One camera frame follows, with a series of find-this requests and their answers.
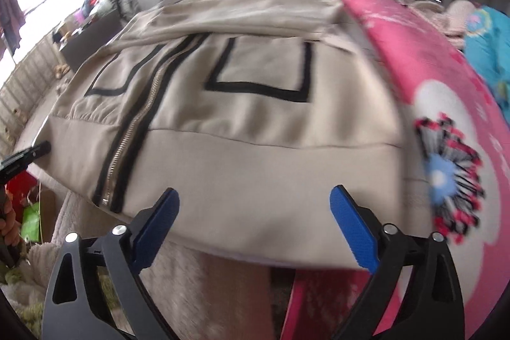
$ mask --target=black clamp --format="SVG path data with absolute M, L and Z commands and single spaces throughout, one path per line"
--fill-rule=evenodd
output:
M 0 163 L 0 219 L 5 219 L 5 185 L 14 176 L 23 172 L 30 163 L 39 157 L 47 155 L 52 147 L 49 141 L 21 150 L 7 157 Z M 0 235 L 0 261 L 9 268 L 13 268 L 19 261 L 19 250 L 16 247 L 5 245 L 4 238 Z
M 358 206 L 343 186 L 330 196 L 331 211 L 358 264 L 372 276 L 334 340 L 463 340 L 461 286 L 445 238 L 404 235 L 382 225 Z M 374 336 L 396 288 L 400 271 L 412 265 L 411 279 L 391 328 Z
M 43 340 L 178 340 L 138 276 L 152 264 L 179 212 L 179 197 L 167 189 L 131 224 L 100 238 L 70 233 L 49 282 L 42 321 Z M 106 266 L 121 307 L 136 337 L 115 327 L 99 284 Z
M 334 340 L 463 340 L 461 288 L 445 238 L 404 235 L 382 225 L 359 207 L 343 186 L 331 192 L 331 210 L 359 264 L 372 277 Z M 179 210 L 179 197 L 167 189 L 151 209 L 106 236 L 66 237 L 50 279 L 43 340 L 178 340 L 140 281 L 152 264 Z M 373 335 L 389 304 L 400 271 L 412 265 L 409 286 L 392 327 Z M 116 328 L 98 278 L 108 268 L 121 307 L 135 336 Z

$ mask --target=metal screw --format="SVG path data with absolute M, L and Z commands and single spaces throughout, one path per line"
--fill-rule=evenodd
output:
M 115 228 L 112 229 L 113 235 L 122 235 L 124 232 L 126 232 L 128 228 L 126 225 L 117 225 Z
M 443 242 L 445 240 L 445 237 L 442 236 L 439 232 L 434 232 L 432 234 L 432 239 L 436 242 Z
M 395 235 L 398 232 L 398 228 L 393 224 L 386 224 L 383 227 L 384 233 L 388 235 Z
M 71 243 L 71 242 L 74 242 L 78 239 L 78 234 L 76 232 L 71 232 L 71 233 L 68 233 L 66 236 L 65 236 L 65 242 L 67 243 Z

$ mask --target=hanging clothes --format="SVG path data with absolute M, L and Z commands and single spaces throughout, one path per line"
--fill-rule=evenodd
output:
M 18 0 L 0 0 L 0 27 L 11 55 L 14 55 L 14 51 L 19 48 L 21 41 L 19 29 L 24 24 L 25 14 L 19 7 Z M 3 55 L 4 51 L 5 47 L 2 43 L 0 54 Z
M 484 6 L 467 18 L 466 30 L 464 54 L 510 125 L 510 18 Z

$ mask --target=jacket pocket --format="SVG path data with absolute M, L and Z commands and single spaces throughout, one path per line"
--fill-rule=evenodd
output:
M 228 40 L 204 89 L 223 93 L 259 94 L 306 103 L 310 95 L 311 66 L 310 42 L 299 38 L 239 36 Z M 275 75 L 276 70 L 281 68 L 287 71 L 283 72 L 284 77 Z M 293 80 L 292 86 L 281 85 L 282 82 L 288 84 L 288 79 Z
M 84 97 L 92 96 L 92 95 L 98 95 L 98 96 L 107 96 L 107 97 L 113 97 L 113 96 L 120 96 L 121 94 L 124 94 L 126 90 L 129 87 L 129 83 L 131 83 L 131 80 L 136 75 L 136 73 L 139 71 L 140 68 L 142 68 L 145 64 L 147 64 L 151 59 L 154 58 L 154 56 L 161 51 L 161 49 L 164 47 L 164 44 L 156 45 L 155 48 L 147 54 L 145 58 L 143 58 L 141 61 L 139 61 L 129 72 L 126 81 L 124 81 L 124 84 L 119 88 L 114 89 L 107 89 L 107 88 L 101 88 L 96 87 L 96 84 L 98 84 L 98 79 L 100 78 L 101 74 L 103 73 L 108 66 L 116 61 L 116 59 L 119 57 L 120 52 L 118 52 L 110 61 L 108 61 L 103 68 L 98 72 L 98 74 L 95 76 L 94 81 L 86 91 Z

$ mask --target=black trim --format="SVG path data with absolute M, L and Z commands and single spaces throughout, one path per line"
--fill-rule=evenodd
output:
M 90 88 L 85 93 L 84 97 L 91 96 L 91 95 L 99 95 L 99 96 L 108 96 L 108 97 L 110 97 L 110 96 L 120 96 L 121 94 L 124 94 L 126 92 L 126 90 L 128 89 L 129 83 L 131 82 L 131 80 L 133 79 L 135 74 L 138 72 L 138 70 L 140 68 L 142 68 L 145 64 L 147 64 L 151 59 L 153 59 L 154 56 L 158 52 L 160 52 L 164 46 L 165 46 L 164 44 L 156 45 L 155 48 L 144 59 L 142 59 L 142 61 L 140 61 L 139 63 L 136 64 L 136 66 L 131 68 L 131 71 L 129 72 L 129 75 L 127 76 L 126 82 L 124 82 L 124 85 L 122 87 L 120 87 L 118 89 L 101 89 L 101 88 L 95 89 L 95 88 L 93 88 L 95 83 L 96 83 L 96 81 L 98 81 L 98 78 L 101 75 L 101 73 L 106 69 L 106 67 L 108 65 L 110 65 L 113 61 L 115 61 L 118 58 L 118 56 L 120 54 L 120 52 L 118 52 L 117 55 L 115 57 L 113 57 L 113 59 L 111 61 L 109 61 L 101 69 L 101 71 L 99 71 L 99 73 L 94 78 L 94 81 L 93 81 L 92 85 L 90 86 Z
M 115 61 L 119 57 L 119 55 L 120 52 L 117 52 L 115 56 L 112 59 L 110 59 L 110 61 L 108 61 L 103 68 L 101 68 L 101 71 L 99 71 L 98 74 L 95 76 L 94 81 L 92 82 L 92 84 L 90 84 L 90 87 L 85 93 L 84 97 L 90 95 L 90 91 L 93 89 L 95 82 L 98 81 L 99 76 L 103 73 L 103 71 L 106 69 L 108 65 L 110 65 L 113 61 Z
M 211 71 L 209 79 L 204 84 L 207 91 L 221 91 L 223 93 L 251 93 L 262 96 L 274 97 L 280 100 L 293 101 L 295 103 L 306 103 L 310 95 L 310 73 L 312 67 L 312 43 L 304 42 L 304 63 L 303 78 L 299 90 L 283 90 L 256 82 L 236 81 L 219 82 L 218 77 L 229 60 L 237 38 L 230 38 L 216 66 Z
M 178 54 L 179 52 L 186 49 L 190 45 L 190 43 L 193 41 L 195 36 L 196 36 L 196 34 L 188 35 L 186 38 L 184 38 L 184 40 L 179 45 L 177 45 L 173 50 L 171 50 L 170 52 L 165 54 L 165 56 L 163 56 L 163 58 L 161 58 L 159 60 L 156 67 L 154 68 L 154 70 L 152 70 L 152 75 L 151 75 L 149 81 L 147 82 L 147 84 L 145 85 L 145 87 L 143 88 L 143 91 L 140 93 L 138 99 L 136 100 L 134 105 L 129 110 L 129 113 L 126 114 L 126 116 L 124 117 L 124 120 L 122 120 L 120 127 L 117 131 L 117 134 L 115 135 L 115 137 L 112 141 L 112 144 L 110 145 L 110 149 L 108 150 L 108 153 L 106 154 L 106 158 L 103 163 L 103 167 L 101 168 L 101 172 L 99 173 L 98 184 L 96 186 L 94 196 L 92 198 L 92 201 L 97 206 L 99 206 L 99 204 L 101 203 L 101 198 L 103 195 L 103 188 L 105 187 L 105 182 L 106 182 L 106 177 L 108 175 L 108 167 L 110 166 L 110 162 L 113 159 L 113 156 L 115 155 L 117 148 L 119 147 L 119 144 L 120 144 L 120 141 L 122 140 L 124 131 L 126 131 L 126 129 L 129 127 L 131 120 L 134 118 L 134 116 L 136 116 L 136 114 L 140 111 L 140 109 L 144 106 L 145 102 L 147 101 L 147 98 L 149 97 L 149 93 L 150 93 L 150 87 L 152 85 L 152 80 L 154 79 L 156 72 L 166 61 L 168 61 L 170 58 L 172 58 L 172 56 L 174 56 L 175 54 Z
M 110 204 L 110 210 L 112 212 L 120 213 L 122 211 L 122 207 L 124 205 L 124 195 L 126 193 L 126 188 L 128 187 L 129 178 L 131 176 L 131 172 L 133 171 L 133 166 L 135 165 L 136 158 L 138 157 L 138 153 L 142 148 L 143 141 L 147 136 L 147 132 L 149 131 L 149 125 L 159 110 L 163 97 L 166 94 L 167 87 L 170 84 L 170 81 L 172 81 L 172 77 L 175 71 L 193 52 L 202 46 L 203 42 L 209 35 L 210 33 L 202 34 L 193 48 L 186 51 L 178 58 L 174 59 L 174 61 L 171 62 L 168 68 L 165 70 L 165 73 L 161 79 L 161 85 L 154 99 L 154 103 L 152 104 L 152 107 L 147 112 L 147 114 L 143 117 L 143 119 L 140 120 L 138 128 L 136 129 L 136 132 L 131 140 L 131 144 L 126 149 L 124 160 L 119 167 L 117 182 L 115 183 L 115 189 L 113 191 L 113 196 Z

